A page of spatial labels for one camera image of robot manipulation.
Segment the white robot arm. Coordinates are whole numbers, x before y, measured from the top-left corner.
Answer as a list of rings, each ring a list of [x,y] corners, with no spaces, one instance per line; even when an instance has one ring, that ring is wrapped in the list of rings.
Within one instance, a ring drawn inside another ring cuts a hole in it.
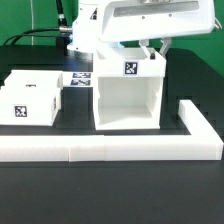
[[[214,0],[78,0],[69,48],[90,54],[99,45],[160,39],[165,55],[174,37],[217,27]]]

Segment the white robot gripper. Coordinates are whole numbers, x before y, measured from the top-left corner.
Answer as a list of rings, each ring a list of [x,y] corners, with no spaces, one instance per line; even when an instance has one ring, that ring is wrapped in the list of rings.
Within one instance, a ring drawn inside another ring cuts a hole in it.
[[[210,33],[215,26],[213,0],[104,0],[98,6],[98,37],[103,42],[140,40],[144,59],[154,60],[148,39],[161,40],[165,55],[170,37]]]

